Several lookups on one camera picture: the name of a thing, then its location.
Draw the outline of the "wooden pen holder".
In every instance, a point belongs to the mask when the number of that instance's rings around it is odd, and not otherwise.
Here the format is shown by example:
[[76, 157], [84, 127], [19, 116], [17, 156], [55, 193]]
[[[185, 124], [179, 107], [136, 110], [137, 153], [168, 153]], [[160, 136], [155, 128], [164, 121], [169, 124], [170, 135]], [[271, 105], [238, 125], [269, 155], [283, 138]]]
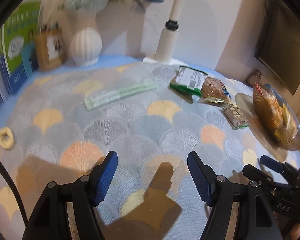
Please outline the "wooden pen holder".
[[36, 36], [36, 55], [40, 71], [49, 71], [65, 61], [63, 34], [61, 29], [42, 31]]

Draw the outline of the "dark picture frame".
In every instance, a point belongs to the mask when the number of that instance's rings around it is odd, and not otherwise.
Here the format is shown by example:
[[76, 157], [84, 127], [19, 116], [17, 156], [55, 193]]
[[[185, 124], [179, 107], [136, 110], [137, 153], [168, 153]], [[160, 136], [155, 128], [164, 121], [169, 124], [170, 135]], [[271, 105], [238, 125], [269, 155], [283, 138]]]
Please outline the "dark picture frame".
[[282, 0], [265, 0], [256, 59], [295, 94], [300, 85], [300, 21]]

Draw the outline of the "brown bar green wrapper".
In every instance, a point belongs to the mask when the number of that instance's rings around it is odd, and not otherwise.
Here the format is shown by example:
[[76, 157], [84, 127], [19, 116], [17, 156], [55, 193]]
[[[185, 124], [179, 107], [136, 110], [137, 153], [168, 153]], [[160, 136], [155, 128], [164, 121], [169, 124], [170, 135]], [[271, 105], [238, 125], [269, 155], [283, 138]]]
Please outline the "brown bar green wrapper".
[[225, 104], [222, 108], [225, 117], [230, 121], [230, 124], [235, 129], [241, 129], [249, 126], [247, 118], [243, 115], [241, 110], [231, 104]]

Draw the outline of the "small blue card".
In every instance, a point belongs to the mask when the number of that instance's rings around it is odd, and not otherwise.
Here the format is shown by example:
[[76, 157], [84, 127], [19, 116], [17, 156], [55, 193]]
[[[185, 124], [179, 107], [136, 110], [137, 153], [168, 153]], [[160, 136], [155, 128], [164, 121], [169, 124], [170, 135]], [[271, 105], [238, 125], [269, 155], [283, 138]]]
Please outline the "small blue card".
[[26, 77], [29, 78], [33, 75], [33, 72], [38, 69], [36, 46], [34, 42], [29, 42], [23, 46], [21, 50], [21, 58]]

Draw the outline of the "round biscuits clear bag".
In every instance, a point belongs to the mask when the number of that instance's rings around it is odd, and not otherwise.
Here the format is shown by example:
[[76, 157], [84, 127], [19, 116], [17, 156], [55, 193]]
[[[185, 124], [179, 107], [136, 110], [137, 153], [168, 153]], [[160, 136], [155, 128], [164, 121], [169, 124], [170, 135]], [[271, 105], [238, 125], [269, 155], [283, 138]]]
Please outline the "round biscuits clear bag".
[[273, 91], [271, 90], [267, 92], [266, 90], [262, 89], [262, 96], [266, 100], [267, 105], [269, 106], [271, 127], [277, 127], [282, 125], [282, 107], [279, 105], [278, 100]]

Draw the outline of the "small brown figurine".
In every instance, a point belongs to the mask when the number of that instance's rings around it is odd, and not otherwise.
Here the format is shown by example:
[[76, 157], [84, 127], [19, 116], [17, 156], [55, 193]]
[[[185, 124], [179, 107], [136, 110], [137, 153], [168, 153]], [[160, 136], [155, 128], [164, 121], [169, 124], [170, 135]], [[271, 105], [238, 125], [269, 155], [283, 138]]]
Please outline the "small brown figurine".
[[253, 87], [255, 83], [259, 83], [261, 81], [261, 78], [262, 78], [261, 71], [256, 70], [247, 77], [245, 82], [250, 87]]

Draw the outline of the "patterned fan-print table mat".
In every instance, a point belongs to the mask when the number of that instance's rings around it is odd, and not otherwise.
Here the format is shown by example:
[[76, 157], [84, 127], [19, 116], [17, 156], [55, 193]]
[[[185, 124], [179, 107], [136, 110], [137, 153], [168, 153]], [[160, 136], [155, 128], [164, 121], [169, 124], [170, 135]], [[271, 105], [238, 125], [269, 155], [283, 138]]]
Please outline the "patterned fan-print table mat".
[[[197, 152], [216, 174], [243, 183], [261, 156], [300, 166], [299, 151], [270, 146], [257, 128], [233, 129], [221, 110], [169, 88], [178, 68], [130, 64], [36, 78], [0, 111], [15, 144], [0, 161], [31, 214], [47, 183], [71, 183], [115, 151], [119, 164], [95, 215], [106, 239], [199, 239], [210, 210], [187, 168]], [[87, 111], [96, 90], [152, 80], [153, 91]]]

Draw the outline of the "amber glass snack bowl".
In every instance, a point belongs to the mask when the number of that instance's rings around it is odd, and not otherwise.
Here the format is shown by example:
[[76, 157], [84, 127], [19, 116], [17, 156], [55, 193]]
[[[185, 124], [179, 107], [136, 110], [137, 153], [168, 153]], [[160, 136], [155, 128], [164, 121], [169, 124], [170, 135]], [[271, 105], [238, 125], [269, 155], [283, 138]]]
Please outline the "amber glass snack bowl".
[[254, 83], [253, 104], [261, 125], [271, 139], [286, 150], [300, 150], [300, 122], [275, 89], [268, 84]]

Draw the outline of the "gold foil snack packet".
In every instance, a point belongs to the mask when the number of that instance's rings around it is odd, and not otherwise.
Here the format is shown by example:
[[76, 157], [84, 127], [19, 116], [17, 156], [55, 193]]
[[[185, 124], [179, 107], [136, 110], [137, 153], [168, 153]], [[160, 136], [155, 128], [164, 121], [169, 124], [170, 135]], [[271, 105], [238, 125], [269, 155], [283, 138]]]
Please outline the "gold foil snack packet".
[[226, 100], [219, 99], [219, 98], [214, 98], [214, 97], [211, 97], [211, 96], [206, 96], [204, 98], [204, 101], [205, 102], [209, 102], [209, 103], [224, 104], [224, 105], [227, 105], [229, 107], [233, 107], [234, 106], [234, 104], [232, 104], [231, 102], [228, 102]]

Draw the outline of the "yellow tape roll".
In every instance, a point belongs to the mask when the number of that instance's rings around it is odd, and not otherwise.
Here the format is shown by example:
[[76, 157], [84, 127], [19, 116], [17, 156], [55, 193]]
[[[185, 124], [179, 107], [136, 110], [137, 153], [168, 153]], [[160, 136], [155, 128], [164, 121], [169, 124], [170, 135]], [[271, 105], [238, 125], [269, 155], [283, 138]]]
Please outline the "yellow tape roll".
[[15, 139], [12, 130], [9, 127], [0, 129], [0, 146], [5, 150], [11, 150], [14, 147]]

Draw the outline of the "green white label snack pack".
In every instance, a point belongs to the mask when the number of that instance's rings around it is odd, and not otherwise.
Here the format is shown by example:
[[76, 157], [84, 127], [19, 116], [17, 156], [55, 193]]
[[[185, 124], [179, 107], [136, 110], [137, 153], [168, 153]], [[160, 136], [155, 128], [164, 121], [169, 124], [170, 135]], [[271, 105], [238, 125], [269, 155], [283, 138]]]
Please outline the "green white label snack pack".
[[180, 93], [202, 96], [202, 88], [208, 74], [188, 66], [179, 66], [179, 71], [171, 80], [170, 87]]

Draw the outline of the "pale green flat snack packet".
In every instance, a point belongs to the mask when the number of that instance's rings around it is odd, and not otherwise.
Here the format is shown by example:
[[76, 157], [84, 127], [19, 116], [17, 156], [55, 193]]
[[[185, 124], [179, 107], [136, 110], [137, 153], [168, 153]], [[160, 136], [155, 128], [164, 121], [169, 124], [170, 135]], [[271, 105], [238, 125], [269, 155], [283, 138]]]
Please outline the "pale green flat snack packet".
[[92, 92], [90, 95], [85, 97], [83, 100], [83, 105], [87, 111], [92, 111], [110, 103], [114, 103], [145, 92], [153, 91], [158, 88], [159, 85], [152, 80], [134, 82], [130, 85], [115, 85], [113, 87]]

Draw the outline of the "white desk lamp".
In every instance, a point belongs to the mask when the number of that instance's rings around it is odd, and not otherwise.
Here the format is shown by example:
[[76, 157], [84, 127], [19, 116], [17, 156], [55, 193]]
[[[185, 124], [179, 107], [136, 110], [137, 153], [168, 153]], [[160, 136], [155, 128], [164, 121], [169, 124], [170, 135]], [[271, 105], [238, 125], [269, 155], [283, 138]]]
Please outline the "white desk lamp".
[[157, 50], [153, 56], [144, 57], [144, 63], [163, 63], [168, 65], [185, 64], [174, 59], [173, 53], [178, 38], [179, 19], [185, 0], [174, 0], [168, 21], [162, 29]]

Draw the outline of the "brown snack pack blue label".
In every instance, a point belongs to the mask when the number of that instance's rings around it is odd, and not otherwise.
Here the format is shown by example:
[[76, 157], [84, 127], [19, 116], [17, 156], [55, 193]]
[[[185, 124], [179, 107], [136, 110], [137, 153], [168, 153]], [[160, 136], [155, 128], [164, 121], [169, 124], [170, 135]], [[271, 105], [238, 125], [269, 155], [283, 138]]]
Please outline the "brown snack pack blue label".
[[211, 98], [217, 98], [228, 102], [230, 102], [232, 99], [224, 83], [222, 83], [222, 81], [219, 79], [209, 76], [204, 81], [202, 87], [202, 96], [204, 98], [209, 96]]

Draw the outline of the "green and blue textbook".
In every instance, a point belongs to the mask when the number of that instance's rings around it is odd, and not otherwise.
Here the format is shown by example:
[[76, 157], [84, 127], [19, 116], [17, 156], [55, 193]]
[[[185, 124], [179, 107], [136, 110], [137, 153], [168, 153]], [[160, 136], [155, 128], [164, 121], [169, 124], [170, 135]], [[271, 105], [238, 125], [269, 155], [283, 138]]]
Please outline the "green and blue textbook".
[[28, 79], [21, 50], [29, 42], [35, 43], [40, 11], [40, 0], [21, 3], [0, 28], [0, 67], [10, 95], [16, 94]]

